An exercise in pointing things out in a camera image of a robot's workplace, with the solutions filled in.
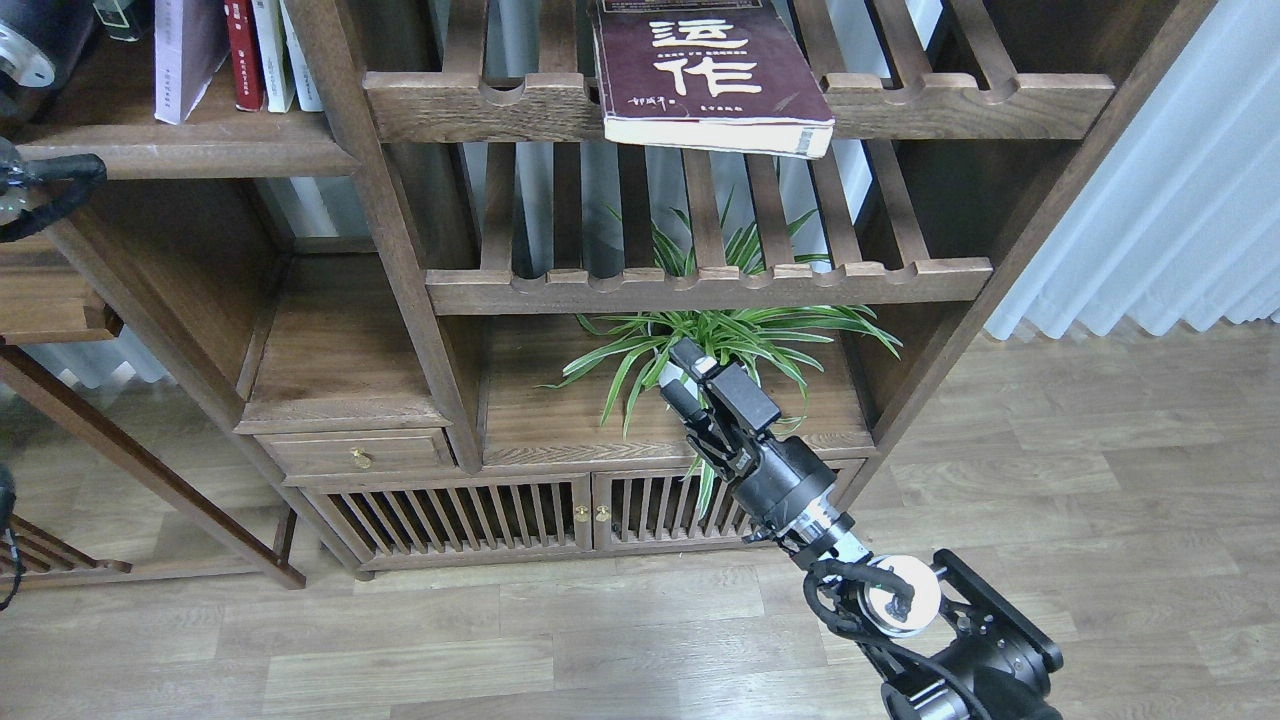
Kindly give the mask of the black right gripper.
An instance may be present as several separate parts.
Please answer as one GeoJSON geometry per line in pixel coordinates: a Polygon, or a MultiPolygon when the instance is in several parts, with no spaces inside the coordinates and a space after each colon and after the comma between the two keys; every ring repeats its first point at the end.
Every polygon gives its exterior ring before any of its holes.
{"type": "Polygon", "coordinates": [[[769,428],[781,410],[745,368],[719,364],[689,337],[675,343],[669,361],[695,384],[669,380],[660,395],[748,515],[754,532],[741,542],[836,546],[838,512],[828,502],[835,473],[800,438],[774,437],[769,428]]]}

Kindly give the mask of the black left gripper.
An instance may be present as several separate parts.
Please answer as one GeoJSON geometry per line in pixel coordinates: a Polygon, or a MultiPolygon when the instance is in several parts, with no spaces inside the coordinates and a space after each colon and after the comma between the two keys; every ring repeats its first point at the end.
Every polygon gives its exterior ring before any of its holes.
{"type": "Polygon", "coordinates": [[[3,1],[3,124],[40,120],[96,26],[91,1],[3,1]]]}

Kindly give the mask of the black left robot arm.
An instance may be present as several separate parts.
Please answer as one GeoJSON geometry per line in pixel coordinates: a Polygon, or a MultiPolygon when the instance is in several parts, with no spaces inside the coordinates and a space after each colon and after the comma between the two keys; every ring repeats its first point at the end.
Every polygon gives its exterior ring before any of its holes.
{"type": "MultiPolygon", "coordinates": [[[[6,137],[1,138],[3,170],[3,241],[12,242],[33,234],[76,210],[91,186],[105,178],[102,163],[91,155],[74,155],[51,161],[27,161],[18,147],[6,137]],[[44,208],[29,204],[29,190],[51,182],[70,181],[68,195],[50,201],[44,208]]],[[[5,610],[15,597],[26,571],[20,547],[14,530],[17,488],[8,468],[1,468],[1,527],[8,551],[3,555],[13,562],[12,588],[1,602],[5,610]]]]}

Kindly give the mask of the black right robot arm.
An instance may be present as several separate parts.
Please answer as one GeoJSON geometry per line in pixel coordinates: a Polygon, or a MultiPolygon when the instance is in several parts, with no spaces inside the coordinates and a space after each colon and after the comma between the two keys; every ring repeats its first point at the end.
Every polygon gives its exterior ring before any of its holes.
{"type": "Polygon", "coordinates": [[[780,407],[740,364],[682,338],[660,392],[690,445],[755,524],[803,570],[809,609],[859,646],[892,719],[1056,719],[1060,648],[956,553],[929,562],[873,553],[829,501],[835,473],[800,438],[772,432],[780,407]]]}

